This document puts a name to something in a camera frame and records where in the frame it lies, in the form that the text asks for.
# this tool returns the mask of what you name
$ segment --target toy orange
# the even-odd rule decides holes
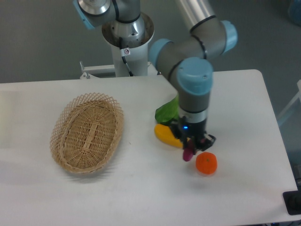
[[[203,152],[197,156],[196,167],[204,174],[213,174],[217,169],[216,156],[210,152]]]

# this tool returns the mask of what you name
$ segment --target wicker basket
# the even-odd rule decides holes
[[[71,101],[53,129],[54,160],[73,173],[100,170],[112,157],[123,130],[123,111],[105,94],[90,93]]]

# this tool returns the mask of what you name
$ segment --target white table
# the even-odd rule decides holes
[[[117,99],[122,140],[105,170],[73,176],[51,157],[64,107],[87,92]],[[203,177],[154,135],[155,110],[175,97],[161,76],[0,84],[3,226],[233,226],[298,220],[282,192],[296,190],[259,71],[214,73],[207,131],[217,172]]]

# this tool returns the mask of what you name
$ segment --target black cord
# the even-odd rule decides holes
[[[119,49],[120,49],[120,50],[122,49],[122,38],[121,38],[121,37],[119,37]],[[129,65],[127,64],[126,57],[125,57],[125,56],[122,56],[121,58],[122,58],[123,63],[127,66],[129,75],[130,75],[131,77],[133,77],[134,74],[132,73],[132,71],[131,71]]]

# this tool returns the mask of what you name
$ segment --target green vegetable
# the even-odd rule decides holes
[[[155,119],[159,124],[169,125],[173,120],[178,120],[179,96],[164,104],[156,110]]]

